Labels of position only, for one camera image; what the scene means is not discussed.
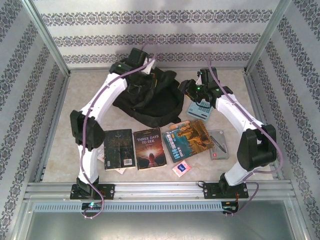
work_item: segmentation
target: black mounting plate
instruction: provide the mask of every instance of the black mounting plate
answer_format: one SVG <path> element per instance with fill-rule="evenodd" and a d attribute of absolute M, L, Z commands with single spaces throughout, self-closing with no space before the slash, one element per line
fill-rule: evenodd
<path fill-rule="evenodd" d="M 236 186 L 229 186 L 226 193 L 222 193 L 218 182 L 201 182 L 205 199 L 239 199 L 249 198 L 247 185 L 241 183 Z"/>
<path fill-rule="evenodd" d="M 102 193 L 104 200 L 113 200 L 115 195 L 115 185 L 114 184 L 100 184 L 98 185 L 98 190 Z M 70 193 L 71 200 L 99 200 L 101 199 L 98 194 L 94 195 L 92 198 L 86 191 L 78 187 L 77 184 L 73 184 Z"/>

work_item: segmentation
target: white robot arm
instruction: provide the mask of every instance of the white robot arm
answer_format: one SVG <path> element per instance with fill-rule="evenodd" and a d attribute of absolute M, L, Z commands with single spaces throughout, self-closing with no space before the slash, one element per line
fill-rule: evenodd
<path fill-rule="evenodd" d="M 119 75 L 116 73 L 110 73 L 101 88 L 98 90 L 98 92 L 94 95 L 94 97 L 91 99 L 91 101 L 85 105 L 80 111 L 83 115 L 86 115 L 89 111 L 89 108 L 91 106 L 92 101 L 96 98 L 98 93 L 109 83 L 118 77 Z M 116 98 L 119 96 L 120 93 L 122 93 L 127 88 L 127 81 L 126 79 L 120 78 L 117 81 L 115 81 L 112 85 L 107 88 L 102 95 L 98 98 L 96 103 L 94 104 L 93 110 L 89 114 L 89 118 L 94 117 L 96 122 L 98 124 L 101 123 L 101 120 L 103 116 L 105 115 L 106 111 L 110 108 L 112 103 L 116 100 Z M 78 150 L 80 153 L 80 156 L 82 154 L 83 146 L 78 145 Z M 83 156 L 83 168 L 85 170 L 85 174 L 87 175 L 88 179 L 91 183 L 94 183 L 98 179 L 98 170 L 97 170 L 97 157 L 98 157 L 98 148 L 94 148 L 91 151 L 88 149 L 85 150 L 84 156 Z M 88 184 L 88 181 L 84 177 L 83 172 L 80 169 L 78 178 Z"/>
<path fill-rule="evenodd" d="M 213 67 L 210 70 L 218 79 L 216 69 Z M 202 68 L 198 72 L 199 79 L 197 81 L 185 80 L 180 84 L 179 89 L 193 102 L 200 103 L 202 99 L 209 102 L 211 107 L 217 109 L 230 121 L 241 137 L 237 151 L 238 161 L 220 177 L 221 188 L 227 189 L 240 185 L 256 170 L 276 160 L 275 146 L 256 126 L 262 128 L 274 141 L 276 141 L 276 130 L 272 125 L 263 125 L 262 122 L 255 119 L 237 101 L 230 88 L 224 86 L 224 91 L 222 91 L 216 82 L 217 80 L 214 81 L 210 70 Z"/>
<path fill-rule="evenodd" d="M 216 100 L 215 108 L 229 120 L 240 136 L 242 136 L 243 132 L 248 129 L 257 129 L 252 122 L 255 122 L 260 127 L 263 125 L 262 122 L 255 119 L 242 105 L 240 105 L 234 94 L 228 95 L 246 112 L 247 115 L 251 117 L 251 121 L 249 121 L 225 95 L 222 95 Z M 261 168 L 261 166 L 258 166 L 251 171 L 247 171 L 240 165 L 239 161 L 237 161 L 233 167 L 225 173 L 225 179 L 229 186 L 236 186 L 241 184 L 243 182 L 242 179 L 247 175 L 259 168 Z"/>

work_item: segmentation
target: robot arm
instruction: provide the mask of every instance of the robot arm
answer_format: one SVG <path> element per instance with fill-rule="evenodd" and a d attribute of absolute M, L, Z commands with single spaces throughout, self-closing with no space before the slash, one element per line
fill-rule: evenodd
<path fill-rule="evenodd" d="M 212 70 L 213 74 L 217 76 L 216 69 L 212 68 Z M 255 119 L 240 105 L 236 96 L 227 86 L 224 86 L 223 89 L 227 92 L 228 97 L 224 95 L 208 68 L 201 69 L 198 72 L 198 77 L 197 82 L 193 79 L 183 81 L 179 89 L 193 102 L 200 103 L 202 99 L 209 102 L 211 107 L 217 109 L 230 121 L 241 137 L 237 151 L 238 161 L 220 177 L 220 188 L 222 188 L 222 192 L 225 192 L 227 188 L 243 183 L 244 179 L 253 171 L 276 160 L 276 148 L 253 123 L 261 127 L 274 141 L 276 141 L 276 130 L 272 125 L 263 125 L 262 122 Z M 244 111 L 250 120 L 235 104 Z"/>
<path fill-rule="evenodd" d="M 92 101 L 96 98 L 96 96 L 100 93 L 100 91 L 109 83 L 118 77 L 119 75 L 116 73 L 110 73 L 101 88 L 95 94 L 95 96 L 91 99 L 91 101 L 85 105 L 80 112 L 85 116 L 88 113 L 88 110 L 92 104 Z M 103 116 L 106 111 L 110 108 L 111 104 L 116 100 L 120 93 L 122 93 L 127 88 L 126 79 L 120 78 L 115 81 L 112 85 L 107 88 L 102 95 L 98 98 L 96 103 L 94 104 L 94 108 L 89 114 L 89 118 L 94 118 L 94 120 L 100 125 Z M 82 145 L 78 145 L 78 150 L 80 156 L 82 154 Z M 85 169 L 85 173 L 90 180 L 91 183 L 94 183 L 98 179 L 98 170 L 97 170 L 97 157 L 98 157 L 98 148 L 93 148 L 91 151 L 86 148 L 86 151 L 83 156 L 83 168 Z M 88 184 L 88 181 L 84 177 L 81 169 L 78 175 L 80 181 Z"/>
<path fill-rule="evenodd" d="M 111 66 L 110 74 L 91 101 L 80 111 L 73 110 L 71 112 L 72 135 L 78 145 L 80 159 L 82 157 L 82 166 L 80 166 L 76 185 L 87 196 L 94 198 L 95 191 L 92 186 L 97 189 L 99 185 L 97 157 L 99 147 L 105 139 L 105 132 L 100 126 L 103 116 L 116 98 L 127 88 L 127 81 L 134 84 L 136 78 L 140 78 L 141 75 L 149 75 L 155 65 L 155 57 L 149 60 L 146 52 L 133 48 L 127 59 Z M 119 78 L 120 76 L 127 76 L 128 79 Z M 85 146 L 83 146 L 84 122 L 88 113 L 85 126 Z"/>

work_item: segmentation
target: dark book cover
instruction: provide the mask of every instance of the dark book cover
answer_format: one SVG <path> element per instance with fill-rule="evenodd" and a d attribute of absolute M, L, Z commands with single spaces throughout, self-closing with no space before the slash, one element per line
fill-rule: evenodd
<path fill-rule="evenodd" d="M 138 170 L 167 165 L 160 128 L 133 133 Z"/>
<path fill-rule="evenodd" d="M 104 156 L 105 170 L 135 167 L 132 130 L 105 131 Z"/>
<path fill-rule="evenodd" d="M 202 120 L 192 121 L 166 132 L 163 134 L 163 140 L 174 163 L 215 146 Z"/>

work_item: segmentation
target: metal rail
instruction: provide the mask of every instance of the metal rail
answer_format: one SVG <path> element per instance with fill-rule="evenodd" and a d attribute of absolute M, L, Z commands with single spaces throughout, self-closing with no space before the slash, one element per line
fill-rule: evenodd
<path fill-rule="evenodd" d="M 259 180 L 259 191 L 254 201 L 295 199 L 296 194 L 290 180 Z M 74 183 L 35 182 L 29 183 L 24 202 L 79 202 L 70 200 Z M 106 202 L 188 202 L 188 201 L 232 201 L 235 199 L 204 199 L 202 188 L 196 181 L 186 182 L 112 182 L 115 184 L 114 200 Z M 249 196 L 256 184 L 247 182 Z"/>

